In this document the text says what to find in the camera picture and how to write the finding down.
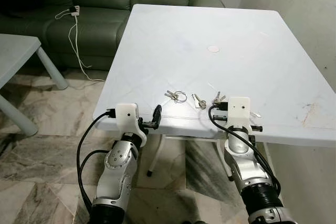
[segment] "green leather sofa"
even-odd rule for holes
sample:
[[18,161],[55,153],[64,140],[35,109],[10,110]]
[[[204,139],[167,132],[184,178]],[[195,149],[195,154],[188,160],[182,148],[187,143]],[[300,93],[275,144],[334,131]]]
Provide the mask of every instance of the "green leather sofa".
[[0,33],[36,36],[57,66],[78,68],[68,40],[74,18],[54,16],[79,5],[80,57],[94,69],[108,70],[134,4],[224,7],[221,0],[43,0],[43,7],[15,12],[19,18],[0,14]]

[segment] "key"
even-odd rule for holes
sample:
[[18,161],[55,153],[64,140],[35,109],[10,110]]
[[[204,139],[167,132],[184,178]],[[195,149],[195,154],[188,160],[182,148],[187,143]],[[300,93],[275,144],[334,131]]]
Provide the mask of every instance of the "key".
[[177,101],[179,99],[179,95],[173,93],[172,91],[167,90],[167,93],[164,94],[166,97],[170,97],[172,100]]
[[203,110],[206,108],[206,101],[201,100],[197,94],[194,94],[194,96],[196,97],[196,99],[198,100],[198,105],[199,107]]
[[193,99],[195,101],[195,108],[197,108],[197,109],[201,108],[200,102],[198,101],[198,99],[196,98],[196,96],[194,94],[191,94],[191,96],[193,97]]
[[220,96],[220,91],[217,93],[217,96],[215,97],[215,99],[212,101],[213,105],[219,104],[221,101],[223,101],[226,98],[226,95],[222,96],[221,98],[219,98]]

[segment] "white side table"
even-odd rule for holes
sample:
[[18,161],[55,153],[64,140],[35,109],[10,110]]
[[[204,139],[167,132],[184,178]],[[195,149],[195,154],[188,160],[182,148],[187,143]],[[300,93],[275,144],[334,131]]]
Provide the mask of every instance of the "white side table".
[[[0,88],[13,77],[24,63],[36,52],[59,89],[68,86],[67,81],[57,70],[41,47],[37,37],[0,34]],[[5,98],[0,95],[0,109],[28,136],[34,135],[38,127]]]

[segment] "cable connector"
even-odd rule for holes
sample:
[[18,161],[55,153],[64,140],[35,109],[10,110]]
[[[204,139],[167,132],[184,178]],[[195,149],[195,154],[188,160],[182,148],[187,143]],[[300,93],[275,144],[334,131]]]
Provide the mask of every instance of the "cable connector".
[[216,106],[219,110],[227,111],[228,102],[220,102]]
[[115,109],[107,109],[107,112],[105,112],[105,113],[109,118],[116,118]]

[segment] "white table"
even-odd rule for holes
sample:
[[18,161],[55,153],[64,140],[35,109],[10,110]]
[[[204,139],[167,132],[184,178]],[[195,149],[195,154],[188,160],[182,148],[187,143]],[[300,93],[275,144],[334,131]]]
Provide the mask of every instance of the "white table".
[[[42,49],[38,38],[0,34],[0,88],[13,77],[35,52],[57,87],[65,89],[68,86],[67,81]],[[34,135],[37,132],[37,126],[1,95],[0,110],[15,122],[26,135]]]
[[[188,100],[176,104],[166,90],[183,90]],[[262,116],[253,124],[264,127],[258,142],[335,146],[336,95],[271,10],[135,5],[93,118],[136,102],[148,121],[160,104],[155,133],[215,138],[220,131],[191,94],[209,107],[218,91],[251,98]],[[97,128],[116,130],[116,121]]]

